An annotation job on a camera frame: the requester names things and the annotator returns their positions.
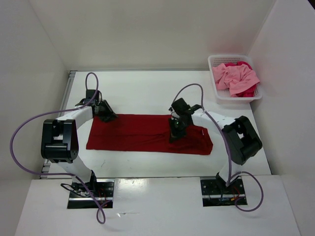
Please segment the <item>red t-shirt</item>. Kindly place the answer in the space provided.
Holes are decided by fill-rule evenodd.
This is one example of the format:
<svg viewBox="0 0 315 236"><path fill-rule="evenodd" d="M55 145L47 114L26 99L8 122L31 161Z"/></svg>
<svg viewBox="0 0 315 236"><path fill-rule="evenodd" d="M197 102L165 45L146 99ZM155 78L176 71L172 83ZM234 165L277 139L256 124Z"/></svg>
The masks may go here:
<svg viewBox="0 0 315 236"><path fill-rule="evenodd" d="M169 115L119 114L110 122L95 117L87 150L166 152L209 155L213 143L207 129L189 126L187 134L170 143Z"/></svg>

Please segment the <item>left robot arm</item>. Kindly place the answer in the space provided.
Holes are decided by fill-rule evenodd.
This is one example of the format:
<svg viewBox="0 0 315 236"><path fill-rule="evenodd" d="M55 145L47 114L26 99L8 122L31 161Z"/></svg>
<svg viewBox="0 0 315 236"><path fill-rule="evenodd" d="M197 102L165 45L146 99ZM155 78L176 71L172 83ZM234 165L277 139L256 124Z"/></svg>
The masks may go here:
<svg viewBox="0 0 315 236"><path fill-rule="evenodd" d="M93 118L107 123L118 118L106 100L82 99L75 110L57 118L47 119L43 123L41 156L58 164L73 179L75 191L86 196L94 196L100 189L95 173L79 157L77 129Z"/></svg>

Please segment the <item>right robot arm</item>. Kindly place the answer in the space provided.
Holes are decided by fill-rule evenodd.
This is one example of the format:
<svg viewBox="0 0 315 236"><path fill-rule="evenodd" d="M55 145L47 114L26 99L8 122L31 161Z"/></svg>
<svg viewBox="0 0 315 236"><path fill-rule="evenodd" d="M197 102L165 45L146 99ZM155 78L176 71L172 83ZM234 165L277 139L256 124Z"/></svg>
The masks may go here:
<svg viewBox="0 0 315 236"><path fill-rule="evenodd" d="M201 105L177 105L170 107L169 119L171 143L187 135L187 128L199 126L208 131L217 131L221 135L228 161L216 175L216 188L227 193L233 188L233 182L241 174L246 161L262 149L262 142L252 123L246 116L231 118L204 110Z"/></svg>

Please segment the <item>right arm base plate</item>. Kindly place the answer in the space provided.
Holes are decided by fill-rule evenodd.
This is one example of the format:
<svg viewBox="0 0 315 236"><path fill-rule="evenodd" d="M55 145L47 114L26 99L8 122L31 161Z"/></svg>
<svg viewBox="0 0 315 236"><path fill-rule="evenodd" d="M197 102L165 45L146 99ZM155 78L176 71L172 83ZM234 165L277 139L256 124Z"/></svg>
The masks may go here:
<svg viewBox="0 0 315 236"><path fill-rule="evenodd" d="M221 189L216 183L215 178L201 178L201 192L204 198L219 199L244 197L245 189L241 178L234 181L229 187Z"/></svg>

